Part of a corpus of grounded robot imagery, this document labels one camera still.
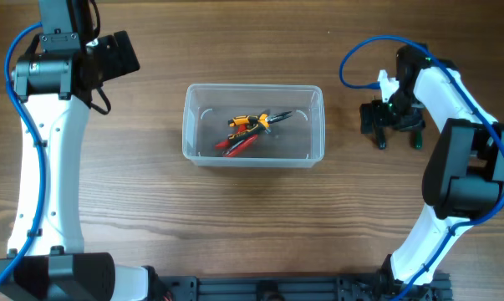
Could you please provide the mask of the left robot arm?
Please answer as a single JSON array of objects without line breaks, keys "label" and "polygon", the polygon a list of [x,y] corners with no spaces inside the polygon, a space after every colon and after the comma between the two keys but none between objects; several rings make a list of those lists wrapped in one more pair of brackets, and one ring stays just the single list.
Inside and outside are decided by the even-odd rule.
[{"label": "left robot arm", "polygon": [[151,300],[156,275],[88,253],[79,218],[81,145],[104,83],[140,67],[124,31],[102,36],[97,5],[48,0],[23,30],[26,51],[6,53],[8,98],[23,130],[18,209],[0,259],[0,293],[12,300]]}]

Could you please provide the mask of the silver L-shaped socket wrench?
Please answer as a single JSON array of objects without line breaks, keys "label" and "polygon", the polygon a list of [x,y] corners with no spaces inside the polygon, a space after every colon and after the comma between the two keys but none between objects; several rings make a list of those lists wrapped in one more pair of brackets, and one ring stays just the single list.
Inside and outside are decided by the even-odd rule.
[{"label": "silver L-shaped socket wrench", "polygon": [[237,148],[237,147],[238,147],[239,145],[241,145],[243,142],[244,142],[244,140],[240,140],[240,141],[238,141],[236,144],[234,144],[234,145],[230,146],[230,147],[227,149],[227,151],[228,151],[228,152],[233,151],[235,148]]}]

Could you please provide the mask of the red handled snips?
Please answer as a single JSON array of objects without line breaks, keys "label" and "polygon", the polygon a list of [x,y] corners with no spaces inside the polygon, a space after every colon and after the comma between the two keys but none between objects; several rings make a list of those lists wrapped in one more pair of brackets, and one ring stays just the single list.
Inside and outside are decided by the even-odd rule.
[{"label": "red handled snips", "polygon": [[235,156],[241,154],[248,146],[253,144],[257,138],[258,138],[258,134],[254,134],[254,135],[246,138],[241,145],[239,145],[237,148],[235,148],[231,152],[228,152],[227,149],[230,146],[236,144],[236,142],[235,143],[230,142],[228,139],[225,139],[225,140],[219,142],[218,144],[216,144],[215,148],[218,150],[222,150],[223,157],[235,157]]}]

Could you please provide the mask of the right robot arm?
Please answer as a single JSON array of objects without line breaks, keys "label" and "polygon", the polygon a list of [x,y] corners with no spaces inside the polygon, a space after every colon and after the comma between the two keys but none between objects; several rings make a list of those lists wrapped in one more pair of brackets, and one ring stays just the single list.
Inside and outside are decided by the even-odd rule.
[{"label": "right robot arm", "polygon": [[386,261],[394,283],[430,283],[460,236],[504,203],[504,124],[488,114],[461,81],[457,67],[430,56],[424,44],[396,54],[396,75],[379,72],[380,99],[361,105],[363,134],[386,147],[384,131],[421,132],[429,113],[440,137],[422,180],[425,202],[403,244]]}]

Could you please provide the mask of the orange black long-nose pliers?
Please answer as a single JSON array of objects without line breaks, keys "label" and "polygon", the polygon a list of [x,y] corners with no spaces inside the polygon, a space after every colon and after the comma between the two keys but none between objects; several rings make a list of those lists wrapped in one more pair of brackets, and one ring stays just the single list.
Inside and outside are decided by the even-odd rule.
[{"label": "orange black long-nose pliers", "polygon": [[289,117],[291,117],[291,111],[271,115],[269,110],[263,111],[260,115],[236,116],[228,121],[228,125],[230,127],[244,125],[245,130],[229,135],[227,138],[229,145],[235,145],[252,135],[259,134],[261,131],[269,133],[271,124]]}]

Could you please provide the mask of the red black screwdriver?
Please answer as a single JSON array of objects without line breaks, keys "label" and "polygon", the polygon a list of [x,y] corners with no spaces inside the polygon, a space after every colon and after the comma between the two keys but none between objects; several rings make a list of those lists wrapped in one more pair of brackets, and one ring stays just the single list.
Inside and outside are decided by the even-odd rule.
[{"label": "red black screwdriver", "polygon": [[384,150],[387,146],[384,129],[382,127],[377,127],[374,129],[374,133],[378,148]]}]

